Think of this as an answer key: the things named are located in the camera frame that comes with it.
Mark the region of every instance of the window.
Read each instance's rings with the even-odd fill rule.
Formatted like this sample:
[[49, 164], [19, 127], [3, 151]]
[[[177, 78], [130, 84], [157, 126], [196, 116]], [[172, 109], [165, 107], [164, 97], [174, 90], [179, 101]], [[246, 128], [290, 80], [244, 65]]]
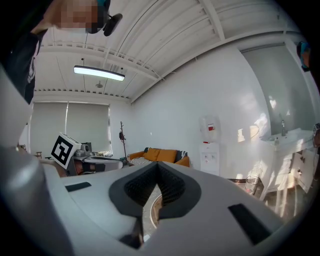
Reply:
[[67, 103], [34, 103], [30, 123], [30, 151], [42, 152], [42, 158], [51, 156], [60, 132], [66, 130]]
[[80, 143], [90, 142], [93, 152], [111, 152], [109, 106], [69, 103], [66, 134]]
[[34, 103], [30, 123], [31, 154], [50, 157], [59, 133], [80, 143], [91, 143], [93, 152], [112, 156], [108, 105], [84, 103]]

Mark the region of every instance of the black shirt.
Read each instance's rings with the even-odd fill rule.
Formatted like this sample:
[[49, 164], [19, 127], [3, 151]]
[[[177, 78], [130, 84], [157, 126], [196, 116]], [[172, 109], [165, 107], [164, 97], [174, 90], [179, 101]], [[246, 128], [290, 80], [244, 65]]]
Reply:
[[28, 0], [19, 3], [19, 7], [8, 8], [12, 13], [6, 15], [10, 21], [3, 21], [5, 45], [1, 50], [0, 61], [8, 77], [19, 93], [30, 104], [35, 89], [35, 78], [30, 77], [33, 59], [39, 52], [46, 30], [35, 35], [31, 31], [40, 23], [44, 13], [53, 0]]

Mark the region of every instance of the black panel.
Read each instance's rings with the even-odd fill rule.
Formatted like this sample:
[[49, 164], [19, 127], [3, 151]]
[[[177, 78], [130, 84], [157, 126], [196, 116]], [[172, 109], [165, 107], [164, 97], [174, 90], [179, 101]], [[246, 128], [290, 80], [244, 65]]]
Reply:
[[121, 214], [142, 218], [143, 206], [156, 186], [156, 170], [153, 162], [110, 186], [110, 200]]
[[242, 230], [246, 233], [253, 245], [266, 239], [271, 233], [243, 204], [228, 207]]
[[161, 190], [163, 208], [159, 220], [186, 215], [201, 197], [200, 185], [190, 176], [158, 162], [157, 184]]
[[200, 185], [193, 178], [163, 162], [153, 162], [115, 181], [109, 189], [109, 197], [121, 214], [140, 218], [156, 184], [163, 201], [159, 219], [186, 215], [201, 196]]
[[65, 188], [68, 192], [82, 190], [82, 189], [85, 189], [88, 187], [91, 187], [91, 184], [89, 182], [82, 182], [82, 183], [78, 183], [78, 184], [74, 184], [74, 185], [65, 186]]

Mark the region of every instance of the person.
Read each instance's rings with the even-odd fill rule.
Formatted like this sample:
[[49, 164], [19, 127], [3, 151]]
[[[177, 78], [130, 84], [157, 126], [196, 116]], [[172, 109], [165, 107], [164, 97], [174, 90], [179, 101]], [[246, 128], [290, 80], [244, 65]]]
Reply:
[[296, 54], [300, 58], [301, 68], [304, 72], [311, 72], [311, 75], [317, 84], [318, 90], [320, 91], [320, 77], [319, 73], [316, 72], [317, 63], [315, 61], [315, 49], [311, 49], [311, 46], [307, 42], [299, 42], [296, 46]]
[[8, 10], [14, 14], [2, 29], [5, 42], [0, 61], [28, 104], [34, 96], [35, 59], [49, 28], [90, 34], [103, 28], [109, 35], [122, 18], [121, 14], [117, 14], [120, 19], [108, 24], [113, 18], [108, 14], [110, 0], [28, 0], [19, 3], [10, 1], [8, 4], [11, 5]]

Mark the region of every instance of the roller shade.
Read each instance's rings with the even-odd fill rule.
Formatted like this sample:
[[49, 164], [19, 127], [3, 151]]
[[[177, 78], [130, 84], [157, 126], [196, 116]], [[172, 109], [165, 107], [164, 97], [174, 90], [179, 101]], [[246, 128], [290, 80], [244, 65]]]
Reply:
[[51, 156], [60, 132], [66, 132], [67, 103], [34, 103], [30, 123], [30, 151]]
[[66, 134], [80, 143], [91, 143], [93, 152], [111, 152], [109, 106], [69, 103]]

